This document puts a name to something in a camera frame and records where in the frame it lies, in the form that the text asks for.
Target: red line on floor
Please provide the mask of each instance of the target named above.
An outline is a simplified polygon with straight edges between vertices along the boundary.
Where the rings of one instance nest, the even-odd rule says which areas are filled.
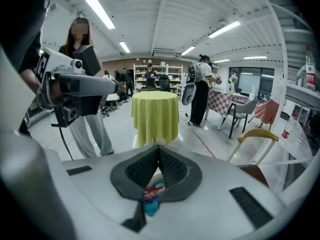
[[[179,115],[179,117],[181,118],[181,120],[182,121],[184,121],[185,123],[186,123],[186,125],[189,127],[190,125]],[[203,142],[203,140],[198,136],[198,134],[196,134],[195,132],[194,132],[194,130],[192,130],[192,128],[191,128],[191,131],[194,133],[194,135],[195,136],[197,136],[197,138],[201,141],[201,143],[204,145],[204,147],[209,151],[209,153],[214,157],[214,158],[216,158],[215,157],[215,155],[211,152],[211,150],[207,147],[207,145]]]

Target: backpack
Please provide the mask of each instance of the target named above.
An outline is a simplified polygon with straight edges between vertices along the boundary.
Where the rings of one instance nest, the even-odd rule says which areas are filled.
[[[190,62],[186,83],[197,83],[202,80],[202,75],[198,63]]]

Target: yellow handle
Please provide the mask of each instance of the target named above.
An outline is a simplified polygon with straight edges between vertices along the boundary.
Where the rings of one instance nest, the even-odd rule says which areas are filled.
[[[238,138],[238,141],[242,143],[248,137],[268,138],[268,139],[272,139],[275,142],[279,140],[279,137],[277,135],[274,135],[272,132],[267,131],[265,129],[250,129],[244,132],[243,134],[241,134],[241,136]]]

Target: bottle label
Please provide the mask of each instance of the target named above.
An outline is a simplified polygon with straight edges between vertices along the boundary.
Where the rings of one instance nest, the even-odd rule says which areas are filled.
[[[287,139],[291,131],[292,131],[292,128],[289,125],[287,125],[282,133],[282,137],[284,139]]]
[[[313,65],[306,65],[306,84],[316,85],[316,68]]]

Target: gray sweatpants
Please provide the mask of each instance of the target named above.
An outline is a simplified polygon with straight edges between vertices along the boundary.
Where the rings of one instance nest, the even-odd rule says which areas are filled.
[[[98,114],[79,116],[77,120],[70,124],[69,129],[84,158],[97,157],[94,146],[89,139],[85,119],[87,120],[93,138],[100,149],[100,155],[106,156],[108,153],[112,152],[112,144],[104,125],[101,112]]]

